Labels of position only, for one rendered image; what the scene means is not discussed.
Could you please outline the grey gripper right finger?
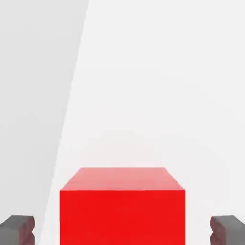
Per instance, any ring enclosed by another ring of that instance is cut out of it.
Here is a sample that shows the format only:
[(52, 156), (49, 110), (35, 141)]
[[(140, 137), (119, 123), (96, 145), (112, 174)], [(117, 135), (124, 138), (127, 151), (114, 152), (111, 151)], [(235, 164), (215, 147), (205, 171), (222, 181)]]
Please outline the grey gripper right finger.
[(210, 245), (245, 245), (245, 224), (235, 216), (212, 216), (210, 227)]

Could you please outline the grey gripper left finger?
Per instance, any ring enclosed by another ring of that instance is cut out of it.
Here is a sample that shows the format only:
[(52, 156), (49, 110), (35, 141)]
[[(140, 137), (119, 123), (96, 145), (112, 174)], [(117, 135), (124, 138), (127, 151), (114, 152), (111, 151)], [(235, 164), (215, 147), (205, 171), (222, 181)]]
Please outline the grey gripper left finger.
[(0, 245), (35, 245), (35, 218), (11, 215), (0, 224)]

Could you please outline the small red cube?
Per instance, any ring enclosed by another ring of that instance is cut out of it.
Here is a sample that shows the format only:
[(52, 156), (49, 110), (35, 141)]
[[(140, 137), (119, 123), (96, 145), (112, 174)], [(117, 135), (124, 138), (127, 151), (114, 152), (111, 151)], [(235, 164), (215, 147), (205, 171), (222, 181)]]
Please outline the small red cube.
[(164, 168), (81, 168), (60, 190), (60, 245), (185, 245), (185, 190)]

